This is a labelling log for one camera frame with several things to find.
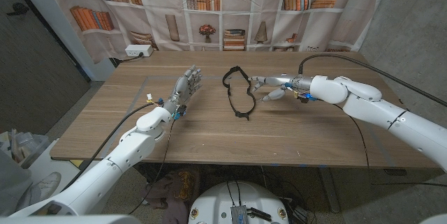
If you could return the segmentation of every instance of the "black cable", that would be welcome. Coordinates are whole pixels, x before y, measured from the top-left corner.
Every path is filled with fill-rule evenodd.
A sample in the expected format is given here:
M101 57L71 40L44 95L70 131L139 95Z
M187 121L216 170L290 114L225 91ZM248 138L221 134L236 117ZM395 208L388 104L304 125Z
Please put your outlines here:
M367 169L368 169L368 179L369 179L369 183L373 186L391 186L391 185L424 185L424 186L441 186L441 187L447 187L447 185L445 184L437 184L437 183L427 183L427 182L396 182L396 183L372 183L371 180L371 168L369 167L369 159L368 159L368 150L366 148L366 144L365 144L365 139L363 137L362 134L362 130L360 129L360 127L358 126L357 122L354 120L353 117L349 116L352 121L354 122L354 124L357 126L358 132L360 133L360 136L362 137L362 142L363 142L363 147L365 148L365 156L366 156L366 165L367 165Z
M147 106L153 105L153 103L147 103L137 109L135 109L134 111L132 111L131 113L127 114L118 124L117 126L115 126L115 129L112 130L112 132L109 134L109 136L107 136L107 138L103 141L103 143L99 146L99 148L95 151L95 153L93 154L93 156L89 159L89 161L87 161L87 164L84 166L84 168L82 168L78 174L64 187L64 189L62 189L62 191L64 191L65 189L67 189L69 186L71 186L76 179L78 179L83 172L85 172L85 170L89 167L89 165L91 164L91 162L93 162L93 160L95 159L95 157L99 154L99 152L102 150L102 148L105 146L105 144L109 141L109 139L113 136L113 134L115 133L115 131L118 130L118 128L126 121L126 119L128 119L130 116L132 116L135 112L141 110L142 108L145 108Z
M140 54L137 57L134 57L134 58L131 58L131 59L126 59L126 60L119 60L119 62L122 63L122 62L125 62L125 61L132 61L132 60L135 60L135 59L139 59L142 56L143 56L143 53L140 52Z
M424 96L424 97L426 97L426 98L429 98L429 99L431 99L431 100L433 100L433 101L435 101L435 102L437 102L437 103L439 103L439 104L441 104L441 105L447 107L447 102L446 102L446 101L441 100L441 99L439 99L439 98L433 96L432 94L429 94L429 93L427 93L427 92L425 92L425 91L423 91L423 90L420 90L420 89L414 87L413 85L408 84L408 83L406 83L406 82L404 82L404 81L398 79L397 77L392 76L392 75L390 75L390 74L388 74L388 73L386 73L386 72L384 72L384 71L382 71L382 70L379 70L378 68L375 68L375 67L373 67L373 66L371 66L371 65L369 65L369 64L365 64L365 63L363 63L363 62L361 62L361 61L352 59L352 58L350 58L350 57L345 57L345 56L343 56L343 55L339 55L339 54L323 53L323 54L315 54L315 55L311 55L311 56L309 56L309 57L306 57L304 60L301 61L300 67L299 67L299 69L298 69L298 75L302 75L302 70L303 70L303 66L304 66L305 62L306 62L307 60L309 60L309 59L313 59L313 58L315 58L315 57L335 57L335 58L344 59L344 60L350 61L350 62L352 62L352 63L358 64L358 65L360 65L360 66L363 66L363 67L365 67L365 68L368 68L368 69L370 69L370 70L373 70L373 71L377 72L378 74L384 75L384 76L386 76L387 78L391 79L392 81L394 81L394 82L396 82L396 83L398 83L398 84L401 84L401 85L405 86L406 88L412 89L413 91L419 93L420 95L422 95L422 96Z
M235 179L236 185L237 185L237 194L239 194L239 206L242 206L242 201L240 200L240 189L239 189L239 183L237 182L237 179Z
M230 194L231 201L233 202L233 207L236 206L235 201L233 200L233 196L231 196L230 186L228 185L228 181L226 181L226 187L228 188L228 193Z
M159 178L159 175L160 175L160 172L161 172L161 168L163 168L163 165L164 165L165 160L166 160L166 154L168 154L168 147L169 147L170 134L173 132L173 126L174 126L175 120L176 120L176 119L174 119L173 124L170 125L169 136L168 136L168 143L167 143L167 145L166 145L166 150L165 150L165 156L163 157L163 162L161 163L159 172L156 174L155 179L154 179L154 182L152 182L152 185L151 185L151 187L149 188L149 190L147 191L147 193L146 193L146 195L144 196L144 198L141 200L141 202L140 202L140 203L139 203L139 204L138 204L138 205L137 205L137 206L136 206L130 213L128 213L128 215L133 214L133 212L134 212L138 207L141 206L141 204L146 200L146 197L149 195L149 193L151 192L152 188L154 187L154 184L156 183L156 180Z

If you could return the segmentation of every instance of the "wall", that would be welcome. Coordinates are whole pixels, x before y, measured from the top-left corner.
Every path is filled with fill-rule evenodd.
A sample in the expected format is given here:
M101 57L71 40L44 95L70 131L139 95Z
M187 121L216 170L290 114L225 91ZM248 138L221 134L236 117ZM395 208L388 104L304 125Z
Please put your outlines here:
M447 0L381 0L360 53L373 66L447 100ZM384 78L416 114L447 128L447 108Z

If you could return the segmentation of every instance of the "bookshelf backdrop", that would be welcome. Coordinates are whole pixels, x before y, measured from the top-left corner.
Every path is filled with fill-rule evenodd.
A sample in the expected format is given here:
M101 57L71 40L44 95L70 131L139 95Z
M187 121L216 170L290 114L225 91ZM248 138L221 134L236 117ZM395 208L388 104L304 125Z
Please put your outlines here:
M162 51L357 51L380 0L56 1L99 62L122 59L137 43ZM211 29L199 33L204 25Z

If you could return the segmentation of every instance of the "electrical outlet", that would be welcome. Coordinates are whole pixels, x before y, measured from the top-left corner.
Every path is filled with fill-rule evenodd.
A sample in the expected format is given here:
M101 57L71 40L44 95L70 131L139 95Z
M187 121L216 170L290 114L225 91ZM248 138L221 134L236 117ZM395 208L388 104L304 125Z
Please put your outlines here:
M152 45L129 45L126 48L129 57L138 57L141 52L144 57L149 57L153 51Z

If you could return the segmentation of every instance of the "white robotic arm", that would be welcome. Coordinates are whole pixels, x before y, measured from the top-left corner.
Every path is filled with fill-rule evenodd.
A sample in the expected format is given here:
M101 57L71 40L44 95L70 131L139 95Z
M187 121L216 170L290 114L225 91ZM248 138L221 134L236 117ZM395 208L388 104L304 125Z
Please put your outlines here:
M195 66L181 76L169 99L141 116L137 124L119 139L118 146L73 185L54 197L24 208L10 217L31 215L84 215L98 204L104 195L131 166L148 157L165 134L163 125L184 114L186 103L200 88L200 69Z
M302 100L319 99L327 103L345 102L343 111L349 116L382 128L426 155L447 172L447 129L382 99L382 93L368 84L347 77L329 80L326 76L252 77L257 81L254 91L264 84L281 86L260 99L280 99L287 89Z

